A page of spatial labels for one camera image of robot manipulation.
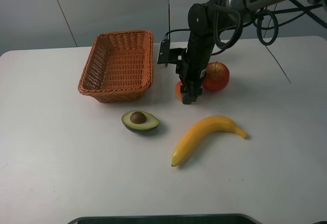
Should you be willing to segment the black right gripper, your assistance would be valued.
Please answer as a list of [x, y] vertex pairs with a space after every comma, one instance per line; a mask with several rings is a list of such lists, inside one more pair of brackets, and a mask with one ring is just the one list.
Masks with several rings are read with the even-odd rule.
[[212, 34], [196, 36], [190, 33], [187, 48], [177, 62], [176, 73], [183, 85], [180, 86], [181, 102], [190, 105], [202, 95], [202, 82], [214, 48]]

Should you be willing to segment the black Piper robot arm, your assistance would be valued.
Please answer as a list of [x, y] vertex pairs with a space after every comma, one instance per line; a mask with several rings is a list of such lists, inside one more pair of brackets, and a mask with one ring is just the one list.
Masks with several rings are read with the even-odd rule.
[[[298, 11], [308, 15], [318, 24], [326, 22], [312, 13], [297, 0], [209, 0], [194, 4], [189, 9], [188, 25], [190, 36], [187, 48], [181, 52], [176, 72], [181, 80], [181, 100], [191, 104], [202, 94], [202, 84], [214, 47], [219, 53], [231, 48], [241, 37], [244, 27], [253, 24], [259, 41], [269, 46], [278, 36], [280, 24], [275, 13], [268, 7], [290, 1]], [[307, 0], [313, 6], [326, 7], [326, 0]]]

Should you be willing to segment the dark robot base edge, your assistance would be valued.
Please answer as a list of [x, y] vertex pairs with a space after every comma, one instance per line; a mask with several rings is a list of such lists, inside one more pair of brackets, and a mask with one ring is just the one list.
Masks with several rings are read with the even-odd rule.
[[260, 223], [243, 214], [79, 217], [69, 223]]

